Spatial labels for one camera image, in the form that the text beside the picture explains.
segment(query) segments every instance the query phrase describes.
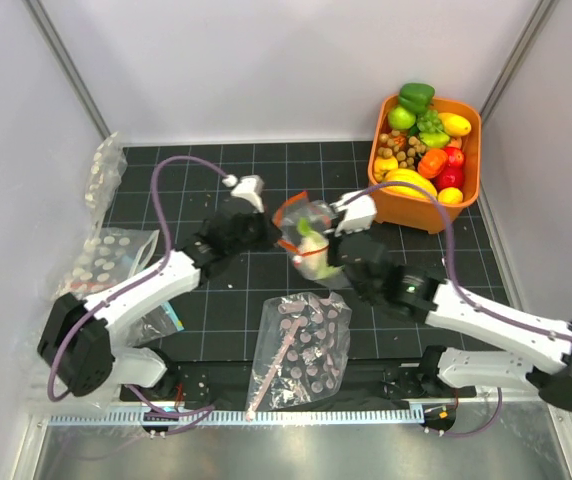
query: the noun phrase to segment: green grapes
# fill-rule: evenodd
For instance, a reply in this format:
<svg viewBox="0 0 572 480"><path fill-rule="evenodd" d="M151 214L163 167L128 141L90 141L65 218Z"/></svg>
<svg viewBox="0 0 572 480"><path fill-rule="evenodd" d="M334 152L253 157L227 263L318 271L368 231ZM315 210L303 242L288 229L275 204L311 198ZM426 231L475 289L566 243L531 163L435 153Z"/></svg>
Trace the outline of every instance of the green grapes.
<svg viewBox="0 0 572 480"><path fill-rule="evenodd" d="M437 117L437 110L427 110L417 116L417 128L420 132L437 133L444 131L442 121Z"/></svg>

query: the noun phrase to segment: orange container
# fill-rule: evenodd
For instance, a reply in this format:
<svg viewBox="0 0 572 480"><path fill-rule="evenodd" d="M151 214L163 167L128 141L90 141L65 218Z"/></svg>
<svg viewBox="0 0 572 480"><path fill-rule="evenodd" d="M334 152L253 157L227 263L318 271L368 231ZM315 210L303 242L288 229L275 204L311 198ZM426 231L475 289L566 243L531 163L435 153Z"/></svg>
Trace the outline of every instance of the orange container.
<svg viewBox="0 0 572 480"><path fill-rule="evenodd" d="M388 126L387 115L395 105L397 105L397 95L386 99L379 112L375 139L373 140L373 148L371 149L370 161L368 162L368 181L370 185L378 183L375 177L373 177L373 164L377 157L378 148L377 139L381 133L390 133L391 129ZM462 188L464 201L453 205L444 205L452 222L464 208L475 203L479 195L479 175L482 161L482 120L474 108L454 100L435 97L433 98L432 106L440 113L448 112L461 115L470 122L472 127L471 132L462 137L462 151L466 156L466 163L464 164L465 180ZM375 201L375 205L377 205L377 216L375 217L377 222L397 223L407 227L426 230L428 233L438 233L445 228L437 209L429 200L407 197L399 193L389 192L386 189L374 191L371 193L371 197Z"/></svg>

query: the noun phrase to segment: red apple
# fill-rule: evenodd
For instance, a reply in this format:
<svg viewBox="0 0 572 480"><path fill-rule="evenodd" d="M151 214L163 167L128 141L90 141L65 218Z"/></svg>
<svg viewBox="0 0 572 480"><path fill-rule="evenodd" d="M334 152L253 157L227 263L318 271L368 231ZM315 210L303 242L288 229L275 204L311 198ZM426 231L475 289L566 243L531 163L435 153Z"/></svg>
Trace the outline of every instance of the red apple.
<svg viewBox="0 0 572 480"><path fill-rule="evenodd" d="M463 185L464 171L461 168L446 167L435 178L435 187L437 187L438 192L448 187L455 187L461 190Z"/></svg>
<svg viewBox="0 0 572 480"><path fill-rule="evenodd" d="M442 150L448 155L446 160L447 167L462 168L464 166L464 152L457 147L444 147Z"/></svg>

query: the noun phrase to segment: white wall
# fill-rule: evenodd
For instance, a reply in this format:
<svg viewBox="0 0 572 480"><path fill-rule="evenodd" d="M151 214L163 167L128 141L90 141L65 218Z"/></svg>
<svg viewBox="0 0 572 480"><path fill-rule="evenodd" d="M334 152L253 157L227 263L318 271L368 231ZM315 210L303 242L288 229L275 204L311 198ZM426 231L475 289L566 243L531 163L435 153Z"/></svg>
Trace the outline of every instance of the white wall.
<svg viewBox="0 0 572 480"><path fill-rule="evenodd" d="M133 143L369 138L412 80L481 107L535 0L43 0Z"/></svg>
<svg viewBox="0 0 572 480"><path fill-rule="evenodd" d="M572 319L572 1L485 125L482 184L525 307Z"/></svg>
<svg viewBox="0 0 572 480"><path fill-rule="evenodd" d="M0 0L0 478L24 421L22 339L45 321L45 277L85 236L98 143L22 2Z"/></svg>

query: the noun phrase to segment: basket of produce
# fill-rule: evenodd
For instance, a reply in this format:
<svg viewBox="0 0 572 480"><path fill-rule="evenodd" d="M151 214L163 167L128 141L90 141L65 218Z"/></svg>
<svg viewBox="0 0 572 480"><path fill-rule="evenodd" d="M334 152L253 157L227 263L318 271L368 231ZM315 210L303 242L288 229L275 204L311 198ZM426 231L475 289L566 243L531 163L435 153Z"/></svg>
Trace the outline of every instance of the basket of produce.
<svg viewBox="0 0 572 480"><path fill-rule="evenodd" d="M474 108L434 97L425 84L410 83L383 103L368 162L371 185L409 182L432 193L451 221L479 195L481 119ZM408 187L371 194L378 222L438 233L444 230L429 200Z"/></svg>

